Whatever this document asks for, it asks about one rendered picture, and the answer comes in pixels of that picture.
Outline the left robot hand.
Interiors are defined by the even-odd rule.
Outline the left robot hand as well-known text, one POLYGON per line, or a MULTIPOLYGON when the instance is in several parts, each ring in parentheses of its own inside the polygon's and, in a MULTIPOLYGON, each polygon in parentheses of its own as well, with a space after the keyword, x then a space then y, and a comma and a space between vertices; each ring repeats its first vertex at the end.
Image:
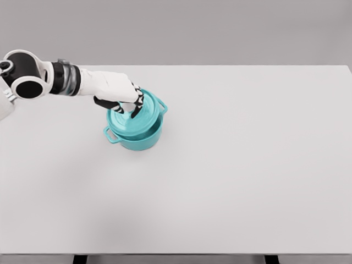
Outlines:
POLYGON ((144 93, 126 74, 98 71, 98 77, 104 81, 94 94, 94 103, 118 114, 130 113, 134 119, 142 110, 144 93))

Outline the teal pot lid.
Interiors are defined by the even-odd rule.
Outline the teal pot lid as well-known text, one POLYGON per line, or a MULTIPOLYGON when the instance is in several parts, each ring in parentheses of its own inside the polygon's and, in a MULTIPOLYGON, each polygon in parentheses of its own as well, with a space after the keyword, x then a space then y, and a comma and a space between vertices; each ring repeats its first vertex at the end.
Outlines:
POLYGON ((120 114, 110 109, 107 111, 107 124, 114 133, 123 137, 137 136, 147 132, 156 122, 161 112, 158 98, 147 90, 141 91, 144 94, 144 102, 134 118, 132 112, 120 114))

